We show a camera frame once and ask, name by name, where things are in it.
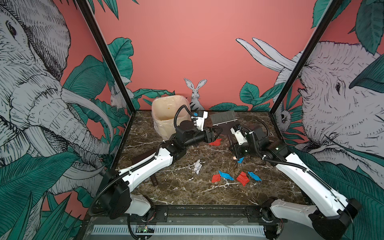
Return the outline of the cream trash bin with liner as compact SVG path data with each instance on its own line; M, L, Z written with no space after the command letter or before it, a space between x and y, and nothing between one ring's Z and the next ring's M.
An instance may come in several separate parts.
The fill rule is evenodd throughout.
M190 109L188 100L180 95L161 97L153 101L152 117L154 129L164 141L167 141L172 134L176 133L174 117L182 105L186 105Z

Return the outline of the dark brown hand brush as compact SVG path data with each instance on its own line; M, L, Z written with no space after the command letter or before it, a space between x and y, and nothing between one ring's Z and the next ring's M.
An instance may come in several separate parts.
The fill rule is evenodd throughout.
M235 111L218 112L210 115L212 126L214 128L220 128L221 137L226 137L229 145L233 144L231 128L237 123L238 118L236 117Z

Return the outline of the dark brown dustpan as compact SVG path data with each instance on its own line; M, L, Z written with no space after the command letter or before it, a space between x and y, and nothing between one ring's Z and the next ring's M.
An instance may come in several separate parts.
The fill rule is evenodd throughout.
M158 181L155 176L155 173L158 171L157 159L158 157L153 154L148 158L140 161L130 170L132 172L130 180L132 189L135 189L139 184L148 178L150 178L154 187L158 186Z

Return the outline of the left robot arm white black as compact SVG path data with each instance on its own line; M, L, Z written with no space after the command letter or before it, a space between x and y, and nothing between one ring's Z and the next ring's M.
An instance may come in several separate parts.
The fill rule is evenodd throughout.
M88 214L97 216L94 211L100 203L100 214L116 219L124 214L137 215L147 222L155 213L155 205L144 196L133 195L133 190L156 172L180 160L189 146L213 143L222 133L219 127L198 129L191 121L183 121L167 141L161 142L154 151L142 154L142 160L123 170L109 170L103 177L97 195L89 206Z

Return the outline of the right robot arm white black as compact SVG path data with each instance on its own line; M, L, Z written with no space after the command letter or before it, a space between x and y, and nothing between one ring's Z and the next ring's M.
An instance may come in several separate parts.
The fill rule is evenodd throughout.
M308 226L325 240L340 240L362 209L356 199L337 192L291 151L285 142L270 141L260 127L250 129L236 124L231 128L236 142L231 151L237 160L259 157L288 176L307 196L312 205L300 205L270 198L260 205L256 218L265 225L267 239L276 240L284 220Z

